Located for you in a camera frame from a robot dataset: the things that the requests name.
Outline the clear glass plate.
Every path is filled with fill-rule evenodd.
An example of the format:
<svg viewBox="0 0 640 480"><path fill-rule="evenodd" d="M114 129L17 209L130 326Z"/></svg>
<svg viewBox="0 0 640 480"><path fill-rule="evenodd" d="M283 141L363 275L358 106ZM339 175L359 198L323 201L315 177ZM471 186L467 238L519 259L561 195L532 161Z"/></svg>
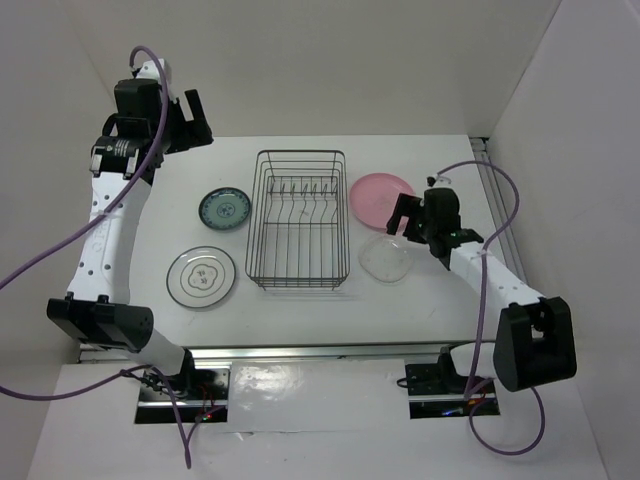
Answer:
<svg viewBox="0 0 640 480"><path fill-rule="evenodd" d="M358 262L369 276L385 284L403 280L414 264L410 253L388 235L370 237L358 251Z"/></svg>

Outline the pink plastic plate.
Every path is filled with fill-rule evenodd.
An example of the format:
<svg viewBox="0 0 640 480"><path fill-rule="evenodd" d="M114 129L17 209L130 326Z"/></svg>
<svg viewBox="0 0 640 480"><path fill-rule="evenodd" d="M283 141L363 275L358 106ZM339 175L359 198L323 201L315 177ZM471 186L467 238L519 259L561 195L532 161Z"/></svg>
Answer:
<svg viewBox="0 0 640 480"><path fill-rule="evenodd" d="M353 183L348 199L352 213L361 223L385 231L400 194L414 196L415 191L398 176L371 173Z"/></svg>

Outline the blue green patterned plate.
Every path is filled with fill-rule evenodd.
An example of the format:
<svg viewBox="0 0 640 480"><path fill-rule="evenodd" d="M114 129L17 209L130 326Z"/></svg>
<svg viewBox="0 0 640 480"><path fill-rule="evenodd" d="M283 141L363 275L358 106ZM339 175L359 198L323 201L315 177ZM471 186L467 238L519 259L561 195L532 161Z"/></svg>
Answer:
<svg viewBox="0 0 640 480"><path fill-rule="evenodd" d="M251 201L234 187L222 187L206 194L198 206L200 221L212 230L228 231L239 227L249 217Z"/></svg>

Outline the white plate with dark rim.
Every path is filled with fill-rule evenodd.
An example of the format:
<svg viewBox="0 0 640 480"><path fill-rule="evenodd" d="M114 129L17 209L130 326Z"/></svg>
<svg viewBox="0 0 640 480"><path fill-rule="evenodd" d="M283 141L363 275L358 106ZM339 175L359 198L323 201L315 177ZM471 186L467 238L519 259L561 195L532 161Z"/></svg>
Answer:
<svg viewBox="0 0 640 480"><path fill-rule="evenodd" d="M171 299L185 308L206 309L223 301L235 285L231 256L213 246L191 248L174 259L166 274Z"/></svg>

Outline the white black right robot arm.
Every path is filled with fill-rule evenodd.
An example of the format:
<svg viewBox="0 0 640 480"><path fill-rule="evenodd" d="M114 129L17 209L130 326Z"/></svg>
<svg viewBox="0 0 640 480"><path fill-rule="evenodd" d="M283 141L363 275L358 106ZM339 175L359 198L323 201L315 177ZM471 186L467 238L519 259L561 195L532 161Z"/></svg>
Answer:
<svg viewBox="0 0 640 480"><path fill-rule="evenodd" d="M496 379L518 392L574 377L577 356L568 303L546 297L521 281L491 254L488 240L461 225L460 202L450 188L430 188L422 197L399 194L386 231L428 246L446 270L479 296L477 336L488 311L498 316L494 340L478 338L450 351L436 379L448 392L471 393L480 379Z"/></svg>

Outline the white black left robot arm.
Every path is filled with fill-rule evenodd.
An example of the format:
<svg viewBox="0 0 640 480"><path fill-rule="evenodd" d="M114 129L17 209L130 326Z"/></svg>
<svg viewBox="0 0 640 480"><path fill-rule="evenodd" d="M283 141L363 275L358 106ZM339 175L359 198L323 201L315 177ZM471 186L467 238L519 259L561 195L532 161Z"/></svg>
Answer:
<svg viewBox="0 0 640 480"><path fill-rule="evenodd" d="M191 119L179 100L162 102L156 80L122 80L114 93L117 110L91 150L93 226L65 296L49 300L46 313L83 344L158 368L163 389L184 399L197 387L193 355L155 329L150 308L131 305L129 274L156 169L165 155L209 145L213 136L196 90L185 93Z"/></svg>

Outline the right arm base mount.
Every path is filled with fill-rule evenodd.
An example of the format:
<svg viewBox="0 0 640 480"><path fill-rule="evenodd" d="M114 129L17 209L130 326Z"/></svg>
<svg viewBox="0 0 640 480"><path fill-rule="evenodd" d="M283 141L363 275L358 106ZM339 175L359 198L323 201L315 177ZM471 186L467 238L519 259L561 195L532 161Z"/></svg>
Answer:
<svg viewBox="0 0 640 480"><path fill-rule="evenodd" d="M412 420L468 417L473 408L478 416L499 416L500 407L492 383L469 400L464 399L466 378L445 372L437 363L406 364L396 385L408 395Z"/></svg>

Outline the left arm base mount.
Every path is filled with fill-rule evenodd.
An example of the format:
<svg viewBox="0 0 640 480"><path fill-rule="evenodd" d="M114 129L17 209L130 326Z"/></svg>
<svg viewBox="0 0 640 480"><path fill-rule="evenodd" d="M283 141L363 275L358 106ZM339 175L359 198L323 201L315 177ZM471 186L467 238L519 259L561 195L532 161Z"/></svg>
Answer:
<svg viewBox="0 0 640 480"><path fill-rule="evenodd" d="M176 390L177 409L184 423L197 418L205 423L226 423L231 368L214 364L197 366L196 380L186 390ZM142 375L134 423L138 425L175 424L168 390L160 378L151 372Z"/></svg>

